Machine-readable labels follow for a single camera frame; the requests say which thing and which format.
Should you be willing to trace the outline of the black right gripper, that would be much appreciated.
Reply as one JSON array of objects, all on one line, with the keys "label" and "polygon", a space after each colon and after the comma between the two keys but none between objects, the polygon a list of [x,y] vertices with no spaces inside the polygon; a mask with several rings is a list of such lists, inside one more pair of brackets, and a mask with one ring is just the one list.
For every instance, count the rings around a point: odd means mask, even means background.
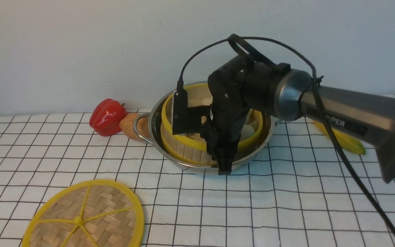
[{"label": "black right gripper", "polygon": [[213,101],[203,138],[207,153],[217,160],[218,175],[230,175],[232,172],[232,160],[237,154],[241,130],[252,108],[251,82],[248,79],[252,67],[250,55],[237,55],[207,79]]}]

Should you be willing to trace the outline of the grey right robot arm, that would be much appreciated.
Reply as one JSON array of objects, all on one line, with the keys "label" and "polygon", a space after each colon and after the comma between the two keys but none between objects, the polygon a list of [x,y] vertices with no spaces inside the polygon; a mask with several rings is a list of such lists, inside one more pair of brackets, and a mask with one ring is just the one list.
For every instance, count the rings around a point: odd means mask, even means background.
[{"label": "grey right robot arm", "polygon": [[201,137],[229,174],[250,109],[295,121],[307,117],[375,147],[382,178],[395,178],[395,98],[315,86],[308,72],[269,59],[236,56],[207,80],[213,103]]}]

